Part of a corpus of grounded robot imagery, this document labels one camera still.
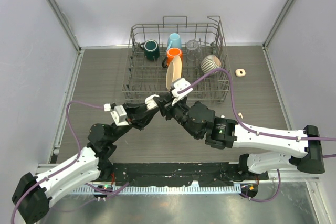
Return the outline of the white earbud charging case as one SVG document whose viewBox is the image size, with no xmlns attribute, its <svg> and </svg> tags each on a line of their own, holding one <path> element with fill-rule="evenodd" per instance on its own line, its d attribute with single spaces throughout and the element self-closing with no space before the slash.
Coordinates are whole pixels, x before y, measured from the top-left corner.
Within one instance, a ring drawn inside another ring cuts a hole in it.
<svg viewBox="0 0 336 224">
<path fill-rule="evenodd" d="M 159 98 L 160 96 L 157 94 L 151 95 L 145 99 L 145 104 L 147 110 L 152 110 L 158 107 L 155 98 Z"/>
</svg>

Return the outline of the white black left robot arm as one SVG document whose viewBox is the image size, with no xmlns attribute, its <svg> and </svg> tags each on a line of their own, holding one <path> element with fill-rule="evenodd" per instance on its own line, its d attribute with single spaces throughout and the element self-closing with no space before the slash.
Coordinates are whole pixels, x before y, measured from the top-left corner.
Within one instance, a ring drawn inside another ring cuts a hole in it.
<svg viewBox="0 0 336 224">
<path fill-rule="evenodd" d="M 15 207 L 11 223 L 15 222 L 16 213 L 20 213 L 25 223 L 36 223 L 78 186 L 96 179 L 107 181 L 113 171 L 109 158 L 116 149 L 114 142 L 133 128 L 144 129 L 159 110 L 155 102 L 107 103 L 98 108 L 111 113 L 112 124 L 94 124 L 88 145 L 79 146 L 73 157 L 56 167 L 39 175 L 23 175 L 12 196 Z"/>
</svg>

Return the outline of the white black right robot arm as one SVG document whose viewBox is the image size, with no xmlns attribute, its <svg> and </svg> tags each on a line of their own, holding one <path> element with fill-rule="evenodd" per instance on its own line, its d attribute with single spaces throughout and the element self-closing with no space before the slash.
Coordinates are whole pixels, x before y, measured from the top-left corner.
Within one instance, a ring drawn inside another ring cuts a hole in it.
<svg viewBox="0 0 336 224">
<path fill-rule="evenodd" d="M 156 95 L 153 100 L 161 115 L 175 119 L 194 139 L 204 139 L 212 148 L 258 148 L 262 154 L 243 154 L 239 157 L 237 173 L 250 179 L 270 169 L 295 167 L 308 174 L 325 172 L 319 130 L 307 125 L 302 130 L 285 131 L 241 125 L 236 120 L 221 118 L 199 101 L 186 105 L 186 99 L 173 103 L 169 95 Z"/>
</svg>

